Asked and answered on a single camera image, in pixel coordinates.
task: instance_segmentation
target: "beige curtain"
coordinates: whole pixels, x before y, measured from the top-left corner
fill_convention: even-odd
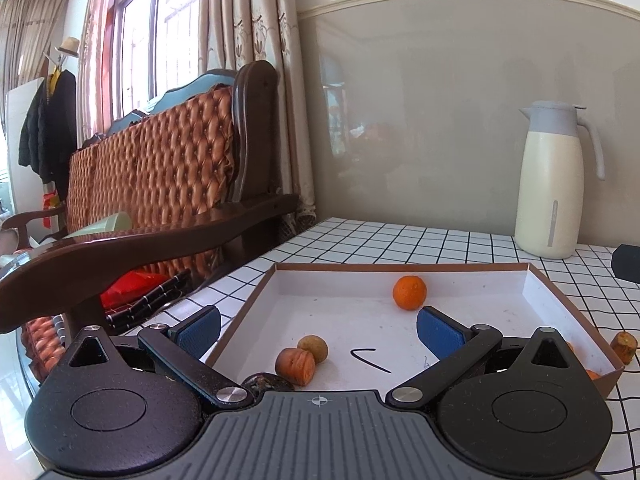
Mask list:
[[[276,67],[280,187],[300,196],[290,229],[309,227],[316,213],[295,0],[200,0],[199,38],[200,72],[259,59]]]
[[[103,77],[111,76],[102,72],[108,10],[109,0],[89,0],[84,17],[78,60],[78,147],[93,134],[103,132],[111,125],[111,115],[105,117],[102,108]]]
[[[0,0],[0,120],[9,90],[40,76],[68,0]]]

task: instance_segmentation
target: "straw hat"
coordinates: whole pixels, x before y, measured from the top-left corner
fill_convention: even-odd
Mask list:
[[[60,54],[66,54],[67,56],[78,57],[78,50],[80,49],[80,40],[78,38],[74,38],[73,36],[69,36],[65,38],[65,41],[62,42],[60,46],[56,47],[56,50]]]

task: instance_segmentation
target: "orange fruit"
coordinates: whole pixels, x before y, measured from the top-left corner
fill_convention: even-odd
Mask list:
[[[394,301],[405,310],[415,310],[427,298],[427,286],[418,276],[403,276],[394,285]]]

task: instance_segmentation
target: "black jacket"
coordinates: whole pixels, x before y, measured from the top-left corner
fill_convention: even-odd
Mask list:
[[[69,160],[77,149],[76,77],[65,70],[49,96],[45,79],[31,101],[20,133],[18,164],[31,166],[43,184],[53,181],[60,200],[69,186]]]

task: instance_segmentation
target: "kettle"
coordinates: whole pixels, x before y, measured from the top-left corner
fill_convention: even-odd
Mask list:
[[[520,109],[530,122],[514,238],[521,249],[543,258],[567,258],[578,241],[584,197],[579,125],[591,136],[596,175],[604,180],[600,137],[576,108],[585,109],[556,101],[536,101]]]

